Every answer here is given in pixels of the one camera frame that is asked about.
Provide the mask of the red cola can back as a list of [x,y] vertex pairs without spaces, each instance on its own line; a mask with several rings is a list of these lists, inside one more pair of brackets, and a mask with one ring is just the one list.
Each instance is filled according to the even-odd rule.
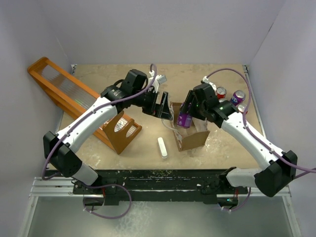
[[248,113],[248,110],[247,110],[247,105],[244,104],[244,103],[240,103],[237,105],[237,109],[240,113],[242,114],[247,114]]

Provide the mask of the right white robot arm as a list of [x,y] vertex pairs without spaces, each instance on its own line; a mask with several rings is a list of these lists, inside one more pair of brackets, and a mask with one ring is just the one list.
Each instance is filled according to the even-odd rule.
[[216,124],[234,137],[259,165],[258,169],[226,170],[219,182],[223,192],[248,187],[273,197],[295,178],[297,155],[293,151],[284,152],[268,141],[231,102],[219,102],[211,85],[202,83],[190,90],[180,111]]

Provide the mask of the canvas bag with cat print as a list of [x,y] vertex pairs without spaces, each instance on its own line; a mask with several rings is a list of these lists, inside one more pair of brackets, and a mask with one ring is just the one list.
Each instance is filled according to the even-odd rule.
[[207,121],[193,118],[191,126],[184,128],[176,124],[180,113],[181,103],[171,102],[170,111],[173,115],[173,121],[162,119],[162,124],[173,132],[178,151],[186,151],[203,147],[210,134],[207,128]]

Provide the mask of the red cola can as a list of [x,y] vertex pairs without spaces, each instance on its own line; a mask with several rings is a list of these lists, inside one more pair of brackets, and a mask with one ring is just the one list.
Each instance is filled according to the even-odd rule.
[[216,89],[216,94],[218,99],[222,99],[226,97],[227,91],[224,87],[218,87]]
[[240,103],[237,105],[237,109],[240,113],[242,114],[247,114],[248,113],[248,110],[247,110],[247,105],[244,104],[244,103]]

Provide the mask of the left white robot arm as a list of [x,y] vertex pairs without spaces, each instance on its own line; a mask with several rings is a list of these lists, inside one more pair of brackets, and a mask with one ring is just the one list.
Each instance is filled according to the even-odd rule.
[[93,105],[68,127],[56,134],[46,133],[43,137],[46,163],[52,164],[64,177],[82,182],[91,194],[99,192],[101,176],[76,155],[91,134],[132,105],[140,107],[144,114],[173,119],[167,92],[162,94],[160,103],[156,103],[159,84],[155,64],[150,65],[150,74],[148,78],[142,71],[129,70],[124,79],[106,87]]

